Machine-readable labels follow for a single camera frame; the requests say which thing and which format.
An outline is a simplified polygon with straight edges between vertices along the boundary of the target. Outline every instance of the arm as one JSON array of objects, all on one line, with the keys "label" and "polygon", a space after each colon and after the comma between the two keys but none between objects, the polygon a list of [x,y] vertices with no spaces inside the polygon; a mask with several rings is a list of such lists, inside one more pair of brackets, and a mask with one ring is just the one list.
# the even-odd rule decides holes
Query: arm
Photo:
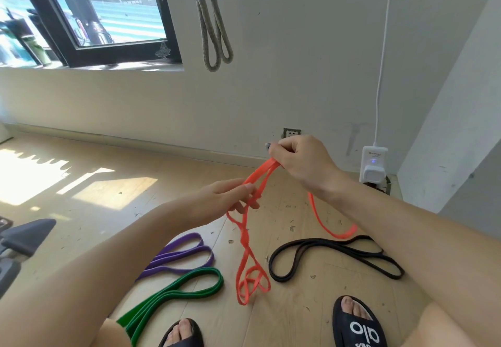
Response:
[{"label": "arm", "polygon": [[157,252],[181,232],[243,211],[243,179],[219,181],[165,203],[0,306],[2,345],[89,346],[107,315]]},{"label": "arm", "polygon": [[479,345],[497,345],[501,242],[351,180],[312,136],[270,154],[318,198],[360,225]]}]

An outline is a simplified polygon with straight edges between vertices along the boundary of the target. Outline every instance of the orange resistance band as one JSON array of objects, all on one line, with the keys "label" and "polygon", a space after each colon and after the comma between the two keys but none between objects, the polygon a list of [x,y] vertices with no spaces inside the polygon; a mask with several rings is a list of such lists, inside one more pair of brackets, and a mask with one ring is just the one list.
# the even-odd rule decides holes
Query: orange resistance band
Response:
[{"label": "orange resistance band", "polygon": [[[268,181],[268,177],[270,176],[273,171],[280,166],[280,163],[273,159],[270,158],[267,160],[263,165],[261,165],[259,168],[257,168],[254,173],[252,173],[247,180],[243,183],[244,185],[247,183],[255,183],[257,180],[260,179],[260,177],[266,173],[265,178],[261,182],[261,185],[259,185],[259,188],[254,192],[252,195],[252,198],[249,200],[248,204],[244,208],[244,212],[242,215],[242,221],[238,222],[236,219],[234,219],[231,215],[229,215],[229,212],[226,213],[226,216],[230,221],[235,223],[238,228],[240,229],[240,243],[243,246],[243,257],[240,262],[240,265],[238,266],[238,271],[236,273],[236,278],[235,278],[235,286],[236,286],[236,299],[240,305],[247,305],[249,302],[249,297],[251,296],[252,293],[257,288],[260,288],[262,292],[266,293],[271,289],[271,284],[270,284],[270,279],[268,278],[268,275],[266,274],[265,270],[263,267],[260,265],[260,263],[256,260],[254,257],[254,254],[252,252],[252,249],[249,247],[249,232],[247,231],[247,212],[248,208],[251,204],[253,204],[255,201],[257,201],[259,198],[261,198],[261,194],[263,193],[263,190],[265,189],[266,182]],[[334,234],[331,231],[329,231],[322,223],[320,220],[317,209],[315,207],[315,201],[313,199],[313,194],[308,193],[308,197],[310,198],[310,205],[313,209],[313,213],[315,214],[315,217],[317,218],[318,222],[322,226],[324,230],[326,230],[331,236],[338,238],[338,239],[346,239],[350,236],[352,236],[355,231],[357,231],[357,226],[353,224],[350,229],[345,232],[344,234],[338,235]],[[254,265],[250,268],[247,269],[245,276],[243,277],[242,280],[242,273],[243,270],[245,269],[247,265],[248,258],[252,257],[252,260],[254,260]],[[250,275],[254,272],[257,271],[258,276],[256,278],[250,277]],[[260,283],[261,278],[265,278],[266,281],[268,282],[268,285],[266,287],[263,287]],[[249,291],[248,284],[251,283],[253,285],[252,289]]]}]

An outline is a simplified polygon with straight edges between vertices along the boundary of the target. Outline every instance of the windowsill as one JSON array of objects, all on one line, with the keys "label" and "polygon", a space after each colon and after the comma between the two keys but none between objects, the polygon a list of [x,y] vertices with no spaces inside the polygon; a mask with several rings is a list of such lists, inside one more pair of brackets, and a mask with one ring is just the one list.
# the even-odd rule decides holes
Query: windowsill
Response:
[{"label": "windowsill", "polygon": [[140,70],[143,72],[184,72],[182,64],[166,64],[155,61],[130,62],[116,65],[96,65],[85,66],[82,68],[70,68],[63,66],[60,62],[52,62],[48,66],[33,66],[26,69],[75,69],[75,70]]}]

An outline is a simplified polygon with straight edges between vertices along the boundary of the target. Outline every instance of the thigh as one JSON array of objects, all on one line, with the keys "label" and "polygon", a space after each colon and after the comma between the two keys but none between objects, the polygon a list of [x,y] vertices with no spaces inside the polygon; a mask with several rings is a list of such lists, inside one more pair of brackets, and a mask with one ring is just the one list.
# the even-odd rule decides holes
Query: thigh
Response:
[{"label": "thigh", "polygon": [[402,347],[479,347],[435,302],[429,304],[417,328]]},{"label": "thigh", "polygon": [[130,347],[125,329],[111,319],[106,319],[90,347]]}]

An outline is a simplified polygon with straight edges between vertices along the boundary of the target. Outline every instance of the power adapter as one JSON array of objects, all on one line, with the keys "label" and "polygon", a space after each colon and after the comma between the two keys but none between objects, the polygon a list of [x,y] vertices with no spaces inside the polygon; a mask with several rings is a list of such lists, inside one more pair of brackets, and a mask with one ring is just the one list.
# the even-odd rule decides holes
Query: power adapter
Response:
[{"label": "power adapter", "polygon": [[386,178],[384,161],[388,148],[366,145],[362,149],[362,165],[360,166],[360,182],[382,184]]}]

